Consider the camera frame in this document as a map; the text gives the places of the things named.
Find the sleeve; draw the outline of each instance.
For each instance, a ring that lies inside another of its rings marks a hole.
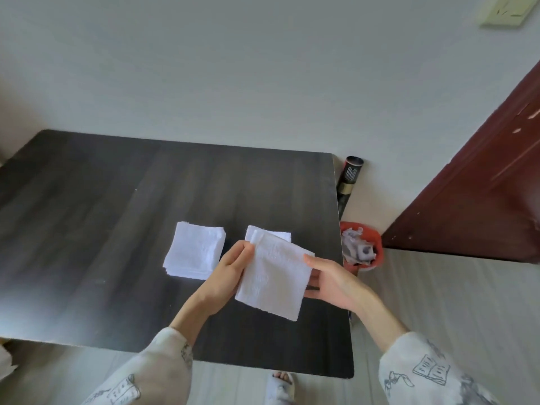
[[[379,382],[390,405],[498,405],[484,387],[418,333],[399,337],[382,356]]]
[[[164,328],[82,405],[185,405],[190,394],[192,363],[186,339],[175,329]]]

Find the gray tile floor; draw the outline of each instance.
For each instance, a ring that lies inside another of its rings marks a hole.
[[[384,265],[361,277],[503,403],[539,403],[539,266],[386,250]],[[351,333],[355,377],[297,375],[300,405],[386,404],[379,350],[357,319]],[[20,367],[0,383],[3,405],[76,405],[132,356],[33,342],[11,349]],[[266,370],[195,362],[193,372],[190,405],[263,403]]]

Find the table top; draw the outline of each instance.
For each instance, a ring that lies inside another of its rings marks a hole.
[[[0,336],[142,350],[202,284],[163,268],[179,221],[342,261],[330,154],[44,130],[0,167]],[[311,299],[296,322],[232,299],[194,356],[354,375],[347,312]]]

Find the door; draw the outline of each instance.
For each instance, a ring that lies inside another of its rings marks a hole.
[[[540,63],[382,238],[390,248],[540,261]]]

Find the electrical outlet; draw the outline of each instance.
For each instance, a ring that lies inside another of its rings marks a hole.
[[[482,25],[518,27],[537,2],[538,0],[497,0],[483,10]]]

